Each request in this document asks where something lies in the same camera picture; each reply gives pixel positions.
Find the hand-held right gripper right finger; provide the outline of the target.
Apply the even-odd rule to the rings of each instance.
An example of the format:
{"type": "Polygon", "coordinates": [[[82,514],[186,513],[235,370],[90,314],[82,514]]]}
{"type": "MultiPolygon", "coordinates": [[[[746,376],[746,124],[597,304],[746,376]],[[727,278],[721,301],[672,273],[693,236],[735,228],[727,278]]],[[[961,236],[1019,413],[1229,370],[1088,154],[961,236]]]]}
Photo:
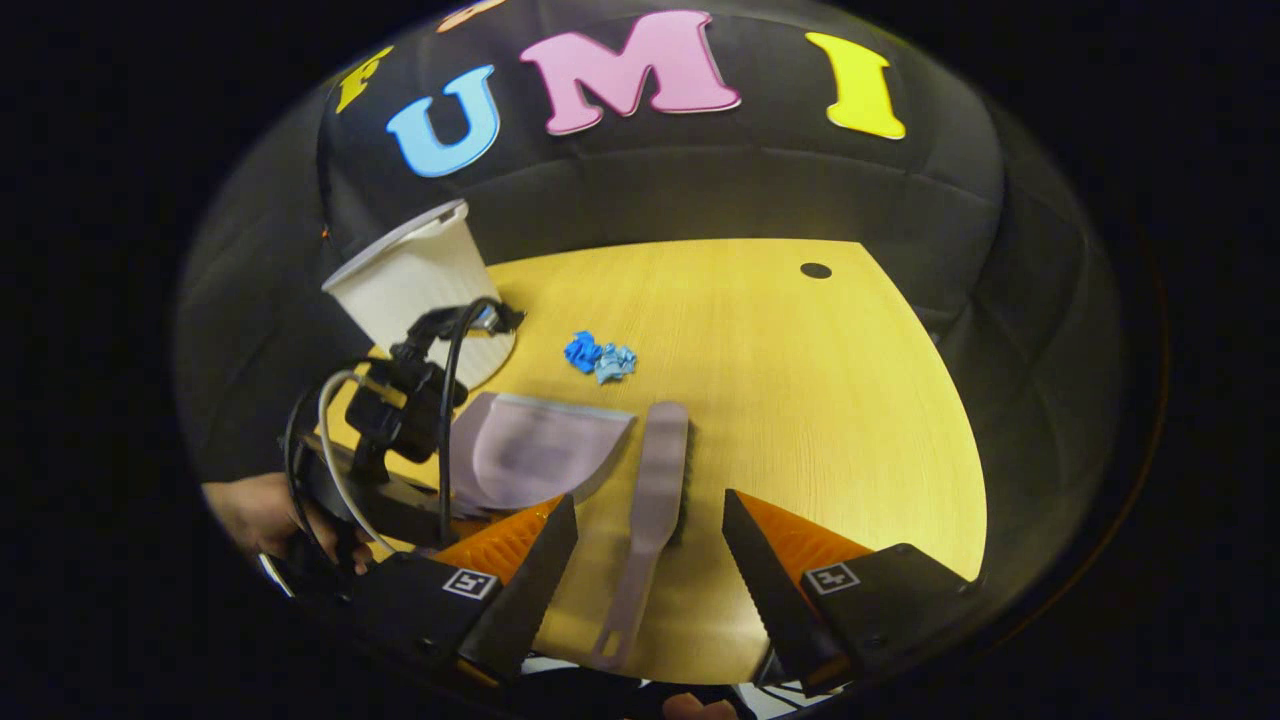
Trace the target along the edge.
{"type": "Polygon", "coordinates": [[[980,606],[914,544],[870,550],[740,489],[722,534],[783,679],[809,696],[865,688],[936,656],[980,606]]]}

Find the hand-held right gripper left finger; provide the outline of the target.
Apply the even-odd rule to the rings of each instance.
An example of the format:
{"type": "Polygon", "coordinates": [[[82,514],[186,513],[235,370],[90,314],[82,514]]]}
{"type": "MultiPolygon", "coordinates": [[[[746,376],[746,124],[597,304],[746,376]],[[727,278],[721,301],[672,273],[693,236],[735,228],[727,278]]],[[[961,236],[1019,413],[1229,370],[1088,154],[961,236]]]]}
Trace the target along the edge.
{"type": "Polygon", "coordinates": [[[433,555],[393,553],[356,578],[346,625],[433,682],[504,685],[520,675],[577,539],[576,502],[561,495],[433,555]]]}

